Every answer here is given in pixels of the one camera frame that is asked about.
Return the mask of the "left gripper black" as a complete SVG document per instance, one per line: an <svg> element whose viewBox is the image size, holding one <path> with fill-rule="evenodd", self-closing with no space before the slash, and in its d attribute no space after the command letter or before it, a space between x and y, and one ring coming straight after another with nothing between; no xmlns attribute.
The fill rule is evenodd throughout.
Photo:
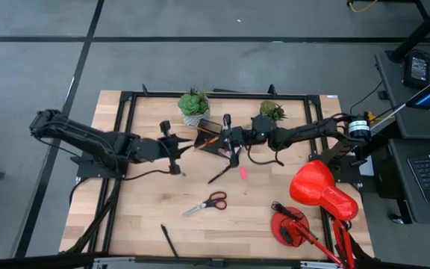
<svg viewBox="0 0 430 269"><path fill-rule="evenodd" d="M163 133L158 139L140 138L136 145L137 163L153 162L158 159L169 159L169 173L178 175L181 168L176 164L176 159L180 159L182 154L192 148L192 145L178 148L179 143L190 142L191 139L178 137L176 134L170 134L171 125L168 120L160 123L160 129Z"/></svg>

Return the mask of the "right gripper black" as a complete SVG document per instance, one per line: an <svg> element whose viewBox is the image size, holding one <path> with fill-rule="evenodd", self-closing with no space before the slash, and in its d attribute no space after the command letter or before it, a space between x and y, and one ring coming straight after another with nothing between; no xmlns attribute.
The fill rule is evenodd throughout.
<svg viewBox="0 0 430 269"><path fill-rule="evenodd" d="M232 128L230 114L224 114L222 119L224 129L219 133L219 139L224 139L224 141L218 143L218 148L228 149L231 152L230 166L237 167L240 161L239 154L235 151L235 148L248 144L249 131L240 126Z"/></svg>

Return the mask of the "black pen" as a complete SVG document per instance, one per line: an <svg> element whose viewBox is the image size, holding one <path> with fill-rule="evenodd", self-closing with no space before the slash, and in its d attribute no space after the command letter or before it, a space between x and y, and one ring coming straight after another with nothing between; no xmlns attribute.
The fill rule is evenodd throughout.
<svg viewBox="0 0 430 269"><path fill-rule="evenodd" d="M222 170L217 175L215 175L215 177L213 177L212 179L210 179L208 181L208 184L211 184L212 182L214 182L215 180L217 180L219 177L221 177L222 175L224 175L225 173L227 173L231 168L232 168L231 166L227 166L224 170Z"/></svg>

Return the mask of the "red and black scissors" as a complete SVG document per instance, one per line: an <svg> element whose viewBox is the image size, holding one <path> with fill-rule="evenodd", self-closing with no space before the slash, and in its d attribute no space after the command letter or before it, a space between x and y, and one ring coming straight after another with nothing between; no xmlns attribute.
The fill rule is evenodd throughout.
<svg viewBox="0 0 430 269"><path fill-rule="evenodd" d="M216 208L218 210L225 210L227 207L227 202L225 201L227 198L227 193L224 191L216 191L212 193L204 202L196 205L189 211L183 213L183 216L191 215L195 212L198 212L204 208Z"/></svg>

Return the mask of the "long black marker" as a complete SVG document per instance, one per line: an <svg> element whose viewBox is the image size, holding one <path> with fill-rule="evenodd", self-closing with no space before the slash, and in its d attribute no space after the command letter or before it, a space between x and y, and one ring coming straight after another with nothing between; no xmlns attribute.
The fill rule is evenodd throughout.
<svg viewBox="0 0 430 269"><path fill-rule="evenodd" d="M163 235L164 235L164 237L165 237L165 239L166 239L166 241L167 241L167 243L169 245L169 248L172 251L172 254L174 255L174 257L176 259L179 259L179 255L178 255L178 253L177 253L177 251L176 251L176 249L175 249L175 247L173 245L173 242L172 242L172 240L171 240L171 238L169 236L168 230L167 230L167 228L163 224L161 224L161 230L162 230Z"/></svg>

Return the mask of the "black mesh desk organizer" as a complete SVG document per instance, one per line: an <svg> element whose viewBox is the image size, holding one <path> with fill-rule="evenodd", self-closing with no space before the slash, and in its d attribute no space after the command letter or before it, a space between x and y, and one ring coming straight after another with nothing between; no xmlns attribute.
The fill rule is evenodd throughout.
<svg viewBox="0 0 430 269"><path fill-rule="evenodd" d="M220 125L219 123L212 122L210 120L201 120L198 127L202 127L204 129L208 129L208 130L211 130L211 131L217 132L217 133L220 133L224 129L223 125ZM212 134L208 134L205 132L197 131L196 140L195 140L195 143L193 146L196 148L197 146L204 143L206 140L210 140L210 139L215 138L215 137L219 137L219 135L212 135ZM222 142L222 141L224 141L224 139L219 139L214 144L212 144L210 146L206 146L205 148L200 149L200 150L209 152L209 153L214 154L214 155L218 155L218 156L223 157L223 158L227 158L227 157L225 157L219 153L218 143Z"/></svg>

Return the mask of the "succulent in white patterned pot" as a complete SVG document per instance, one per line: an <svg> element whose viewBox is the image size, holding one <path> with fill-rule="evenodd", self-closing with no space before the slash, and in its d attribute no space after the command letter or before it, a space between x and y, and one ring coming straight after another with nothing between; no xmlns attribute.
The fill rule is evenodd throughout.
<svg viewBox="0 0 430 269"><path fill-rule="evenodd" d="M210 119L210 103L205 92L196 87L183 94L178 100L182 120L186 126L195 128L201 120Z"/></svg>

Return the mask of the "small trailing succulent plant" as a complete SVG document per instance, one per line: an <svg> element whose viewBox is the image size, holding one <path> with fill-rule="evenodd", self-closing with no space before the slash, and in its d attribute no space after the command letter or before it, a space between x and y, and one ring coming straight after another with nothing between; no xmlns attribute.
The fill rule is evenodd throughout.
<svg viewBox="0 0 430 269"><path fill-rule="evenodd" d="M262 101L260 114L265 117L269 117L274 122L281 121L286 118L284 109L279 104L268 100Z"/></svg>

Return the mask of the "red desk lamp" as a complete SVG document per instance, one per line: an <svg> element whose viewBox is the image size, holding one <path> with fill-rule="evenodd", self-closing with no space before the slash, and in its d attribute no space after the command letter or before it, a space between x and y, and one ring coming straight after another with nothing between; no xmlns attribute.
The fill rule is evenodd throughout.
<svg viewBox="0 0 430 269"><path fill-rule="evenodd" d="M358 204L336 186L328 166L322 161L309 161L293 177L289 193L294 201L319 206L330 214L337 250L329 250L319 242L300 210L279 202L272 203L274 214L270 225L274 238L288 247L299 247L308 242L342 269L355 269L354 244L349 229L350 221L358 214Z"/></svg>

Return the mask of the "black side desk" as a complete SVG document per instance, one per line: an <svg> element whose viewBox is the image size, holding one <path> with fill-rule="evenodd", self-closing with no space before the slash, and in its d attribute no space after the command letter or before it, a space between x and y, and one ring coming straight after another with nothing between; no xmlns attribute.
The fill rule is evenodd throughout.
<svg viewBox="0 0 430 269"><path fill-rule="evenodd" d="M430 224L430 203L408 163L410 157L430 154L430 111L403 108L415 90L402 84L402 64L392 62L386 52L376 54L375 60L387 100L396 110L393 120L374 129L370 147L379 196L398 202L399 214L391 218L405 224Z"/></svg>

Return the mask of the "black stand legs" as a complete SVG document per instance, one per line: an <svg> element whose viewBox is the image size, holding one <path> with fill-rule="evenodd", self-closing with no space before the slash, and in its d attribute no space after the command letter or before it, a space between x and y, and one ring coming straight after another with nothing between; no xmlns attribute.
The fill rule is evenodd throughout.
<svg viewBox="0 0 430 269"><path fill-rule="evenodd" d="M400 62L423 39L430 34L430 15L394 50L387 52L392 62Z"/></svg>

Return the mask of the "black metal table frame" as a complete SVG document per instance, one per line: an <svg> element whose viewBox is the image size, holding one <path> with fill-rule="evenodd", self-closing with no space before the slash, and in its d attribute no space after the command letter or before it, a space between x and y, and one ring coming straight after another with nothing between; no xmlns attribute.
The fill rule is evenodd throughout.
<svg viewBox="0 0 430 269"><path fill-rule="evenodd" d="M143 137L158 137L161 135L158 124L170 120L172 133L195 140L197 131L183 124L177 106L181 94L133 92L132 102L124 104L121 127L128 127ZM271 97L239 93L208 95L212 121L221 123L222 115L228 113L233 126L245 128L249 127L250 118L258 113L262 99ZM177 161L181 175L153 173L118 186L120 195L115 213L102 221L94 248L107 251L115 261L125 259L136 263L212 266L221 263L218 266L222 267L230 263L289 266L301 260L324 262L326 255L315 245L304 243L295 248L278 243L269 224L272 201L279 201L302 210L308 217L311 231L322 244L326 242L323 240L326 237L324 230L328 225L324 224L323 210L297 204L288 194L294 173L308 160L317 142L312 145L313 142L305 141L280 152L278 157L285 163L284 167L253 164L243 150L240 166L246 168L248 179L242 179L240 168L235 168L211 184L207 182L228 165L228 159L191 148ZM95 217L98 198L105 197L105 189L108 197L115 187L110 180L102 189L102 179L98 177L87 180L75 191L60 250L69 249L82 235L92 220L90 217ZM228 194L226 210L208 208L182 216L214 191ZM178 259L171 251L161 225L168 230ZM109 260L99 259L95 263L115 263Z"/></svg>

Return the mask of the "silver aluminium rail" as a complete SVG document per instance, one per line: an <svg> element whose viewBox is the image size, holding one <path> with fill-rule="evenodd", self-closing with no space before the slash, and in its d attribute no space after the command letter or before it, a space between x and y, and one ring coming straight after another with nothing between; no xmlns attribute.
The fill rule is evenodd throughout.
<svg viewBox="0 0 430 269"><path fill-rule="evenodd" d="M224 258L175 258L175 257L110 257L94 259L95 265L109 265L116 262L128 263L155 263L155 264L182 264L182 265L206 265L214 268L226 268L228 266L276 266L299 269L341 269L340 265L327 261L283 260L283 259L224 259Z"/></svg>

